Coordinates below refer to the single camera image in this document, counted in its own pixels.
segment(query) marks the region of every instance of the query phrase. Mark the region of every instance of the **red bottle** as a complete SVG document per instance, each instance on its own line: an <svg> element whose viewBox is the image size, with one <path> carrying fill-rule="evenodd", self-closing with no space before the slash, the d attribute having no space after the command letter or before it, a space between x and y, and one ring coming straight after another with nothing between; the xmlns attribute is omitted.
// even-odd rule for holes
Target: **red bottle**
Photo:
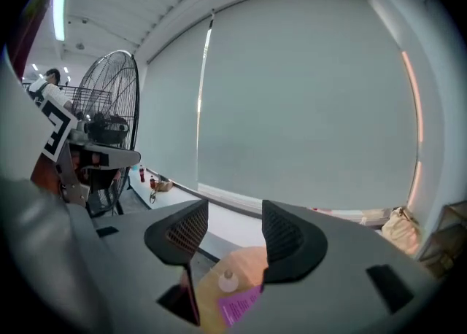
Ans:
<svg viewBox="0 0 467 334"><path fill-rule="evenodd" d="M141 179L141 182L144 182L144 168L143 168L143 166L139 166L139 178Z"/></svg>

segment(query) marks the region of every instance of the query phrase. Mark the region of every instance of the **standing fan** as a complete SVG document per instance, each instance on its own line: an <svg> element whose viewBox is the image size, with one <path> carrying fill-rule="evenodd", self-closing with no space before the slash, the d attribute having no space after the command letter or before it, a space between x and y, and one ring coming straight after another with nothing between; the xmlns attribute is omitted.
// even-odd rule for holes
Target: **standing fan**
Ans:
<svg viewBox="0 0 467 334"><path fill-rule="evenodd" d="M88 69L73 97L72 112L87 122L94 144L134 150L139 120L139 78L134 56L124 50L99 58ZM89 195L91 216L114 208L126 183L129 167L109 189Z"/></svg>

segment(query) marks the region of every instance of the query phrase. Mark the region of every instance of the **tabletop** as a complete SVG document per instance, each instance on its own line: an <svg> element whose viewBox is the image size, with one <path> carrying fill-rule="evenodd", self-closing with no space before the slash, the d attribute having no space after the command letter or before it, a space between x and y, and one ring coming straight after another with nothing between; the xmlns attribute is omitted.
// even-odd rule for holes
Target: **tabletop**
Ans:
<svg viewBox="0 0 467 334"><path fill-rule="evenodd" d="M238 249L220 260L199 282L195 289L196 302L201 318L201 329L208 334L222 333L227 329L217 300L238 292L244 292L263 281L263 271L268 267L265 247ZM239 280L234 292L219 288L219 276L230 269Z"/></svg>

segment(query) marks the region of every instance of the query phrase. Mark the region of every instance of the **person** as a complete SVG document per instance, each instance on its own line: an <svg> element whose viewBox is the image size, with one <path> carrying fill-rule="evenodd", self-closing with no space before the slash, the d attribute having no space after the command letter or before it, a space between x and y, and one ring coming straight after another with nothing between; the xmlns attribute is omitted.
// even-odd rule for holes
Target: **person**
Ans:
<svg viewBox="0 0 467 334"><path fill-rule="evenodd" d="M39 99L39 101L42 101L44 97L49 96L53 98L60 106L71 112L72 102L67 96L65 96L65 93L60 90L58 87L59 83L59 70L49 69L45 73L45 78L38 79L29 86L28 92L30 94L34 94L34 98Z"/></svg>

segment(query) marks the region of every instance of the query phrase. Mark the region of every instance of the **roller blind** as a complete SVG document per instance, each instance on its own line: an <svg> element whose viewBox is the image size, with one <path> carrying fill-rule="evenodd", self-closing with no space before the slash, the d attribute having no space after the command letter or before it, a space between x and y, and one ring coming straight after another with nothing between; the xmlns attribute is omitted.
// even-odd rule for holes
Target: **roller blind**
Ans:
<svg viewBox="0 0 467 334"><path fill-rule="evenodd" d="M366 0L249 0L216 14L200 184L308 207L402 205L416 127L401 54Z"/></svg>
<svg viewBox="0 0 467 334"><path fill-rule="evenodd" d="M196 190L196 121L204 43L203 20L147 67L137 147L143 163Z"/></svg>

